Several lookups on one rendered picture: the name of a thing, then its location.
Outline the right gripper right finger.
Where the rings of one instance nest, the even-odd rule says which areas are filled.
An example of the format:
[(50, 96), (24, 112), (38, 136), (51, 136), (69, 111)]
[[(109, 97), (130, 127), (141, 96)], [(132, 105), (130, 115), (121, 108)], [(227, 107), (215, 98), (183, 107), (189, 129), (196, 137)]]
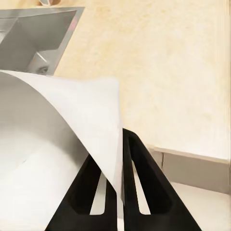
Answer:
[[(134, 162), (150, 215), (140, 212)], [(123, 128), (124, 231), (202, 231), (139, 136)]]

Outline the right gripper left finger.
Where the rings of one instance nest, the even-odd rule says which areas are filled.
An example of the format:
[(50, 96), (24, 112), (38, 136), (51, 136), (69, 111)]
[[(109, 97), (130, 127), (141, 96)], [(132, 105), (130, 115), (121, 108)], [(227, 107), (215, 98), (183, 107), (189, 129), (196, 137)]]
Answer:
[(108, 179), (104, 214), (90, 214), (101, 172), (89, 154), (45, 231), (117, 231), (117, 192)]

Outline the paper coffee filter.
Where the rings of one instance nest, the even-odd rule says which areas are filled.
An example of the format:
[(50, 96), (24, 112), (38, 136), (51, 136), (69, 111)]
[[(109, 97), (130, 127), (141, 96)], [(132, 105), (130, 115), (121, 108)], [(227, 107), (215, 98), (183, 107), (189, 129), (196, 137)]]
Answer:
[(90, 154), (102, 171), (90, 214), (104, 214), (108, 179), (124, 219), (119, 81), (0, 70), (0, 218), (49, 224)]

